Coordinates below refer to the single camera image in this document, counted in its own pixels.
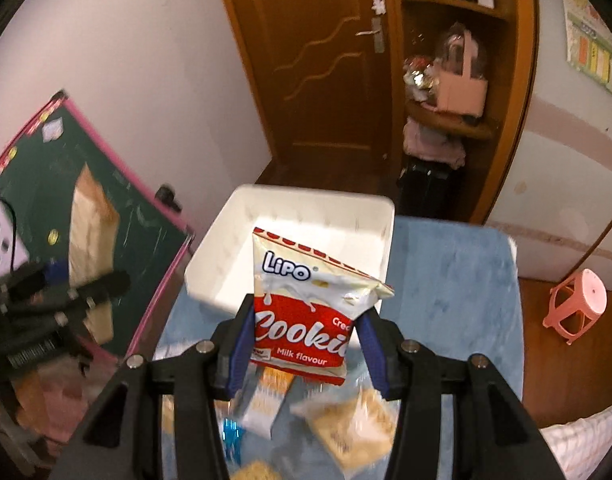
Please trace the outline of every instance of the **blue cloth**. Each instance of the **blue cloth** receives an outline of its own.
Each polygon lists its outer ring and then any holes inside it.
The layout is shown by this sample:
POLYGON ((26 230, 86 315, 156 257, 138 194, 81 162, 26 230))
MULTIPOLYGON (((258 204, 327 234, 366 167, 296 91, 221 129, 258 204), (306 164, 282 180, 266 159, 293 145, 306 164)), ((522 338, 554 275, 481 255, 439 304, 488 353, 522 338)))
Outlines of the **blue cloth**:
MULTIPOLYGON (((386 280, 395 297, 382 303, 381 316, 395 321, 404 336, 436 354, 462 360, 476 352, 486 354, 521 397, 524 336, 516 276, 508 238, 496 230, 396 217, 386 280)), ((216 324, 227 317, 191 299, 184 287, 161 336, 159 354, 166 348, 177 348, 177 353, 209 338, 216 324)), ((347 361, 349 367, 357 366, 360 352, 349 352, 347 361)), ((289 405, 304 393, 305 385, 297 378, 273 425, 273 439, 248 432, 242 462, 269 462, 286 480, 342 480, 339 468, 306 423, 289 412, 289 405)), ((170 438, 164 438, 163 455, 166 478, 174 478, 170 438)), ((381 479, 386 465, 387 460, 382 460, 353 478, 381 479)), ((452 403, 445 396, 438 478, 449 479, 451 474, 452 403)))

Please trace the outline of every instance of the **wooden cabinet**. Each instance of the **wooden cabinet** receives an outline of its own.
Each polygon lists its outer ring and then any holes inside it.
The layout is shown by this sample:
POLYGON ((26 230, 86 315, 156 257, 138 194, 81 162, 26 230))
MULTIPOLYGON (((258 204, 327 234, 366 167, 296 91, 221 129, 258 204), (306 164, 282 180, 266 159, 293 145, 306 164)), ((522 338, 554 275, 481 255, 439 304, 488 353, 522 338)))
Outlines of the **wooden cabinet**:
MULTIPOLYGON (((394 10, 388 20, 393 60, 393 152, 402 140, 401 129, 399 135, 395 130, 403 127, 406 116, 462 137, 466 166, 451 197, 448 218, 481 224, 503 184, 532 91, 538 33, 536 0, 495 0, 495 9, 466 0, 387 3, 394 10), (484 115, 476 126, 459 116, 406 102, 404 97, 403 60, 415 54, 434 57, 440 36, 455 22, 470 29, 487 53, 488 94, 484 115)), ((394 170, 398 162, 395 157, 394 170)))

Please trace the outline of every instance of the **green chalkboard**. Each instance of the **green chalkboard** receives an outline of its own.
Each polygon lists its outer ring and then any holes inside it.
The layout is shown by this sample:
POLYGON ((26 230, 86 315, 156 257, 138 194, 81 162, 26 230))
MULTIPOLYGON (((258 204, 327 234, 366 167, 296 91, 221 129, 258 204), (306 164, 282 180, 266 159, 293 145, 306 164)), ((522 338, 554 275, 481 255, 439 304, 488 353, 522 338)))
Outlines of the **green chalkboard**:
POLYGON ((74 187, 87 164, 119 214, 113 266, 127 271, 132 282, 130 291, 113 302, 114 338, 104 345, 121 356, 187 240, 187 232, 135 187, 110 160, 112 155, 108 158, 110 154, 97 145, 95 133, 86 132, 83 120, 78 120, 76 108, 65 96, 53 103, 57 106, 44 108, 35 127, 29 123, 0 159, 0 196, 14 207, 17 235, 30 259, 66 260, 74 187), (62 134, 46 141, 42 134, 46 124, 58 128, 62 124, 62 134))

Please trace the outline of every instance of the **wooden floor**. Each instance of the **wooden floor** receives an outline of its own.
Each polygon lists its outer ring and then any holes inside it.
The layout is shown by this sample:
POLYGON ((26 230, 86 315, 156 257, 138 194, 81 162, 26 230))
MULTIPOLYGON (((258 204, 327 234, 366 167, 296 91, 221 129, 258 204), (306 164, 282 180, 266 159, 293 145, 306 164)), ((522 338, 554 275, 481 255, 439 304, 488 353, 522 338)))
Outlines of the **wooden floor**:
POLYGON ((317 171, 275 166, 272 163, 262 173, 257 184, 375 194, 387 196, 394 202, 397 197, 397 187, 393 178, 377 173, 362 172, 360 168, 347 166, 317 171))
POLYGON ((542 320, 552 283, 520 279, 524 312, 524 405, 541 428, 612 405, 612 292, 606 311, 568 346, 542 320))

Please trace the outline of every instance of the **white wall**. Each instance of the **white wall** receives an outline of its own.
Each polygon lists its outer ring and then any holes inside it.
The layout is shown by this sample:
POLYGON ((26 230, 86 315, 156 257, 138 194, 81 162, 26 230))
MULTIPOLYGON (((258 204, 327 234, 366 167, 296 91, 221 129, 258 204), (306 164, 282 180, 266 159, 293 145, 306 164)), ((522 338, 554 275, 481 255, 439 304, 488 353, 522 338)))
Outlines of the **white wall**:
MULTIPOLYGON (((567 63, 563 0, 539 10, 531 104, 486 224, 515 238, 520 276, 558 282, 612 219, 612 95, 567 63)), ((612 288, 612 237, 600 249, 583 266, 612 288)))
POLYGON ((0 39, 0 153, 62 88, 198 235, 270 161, 222 0, 26 0, 0 39))

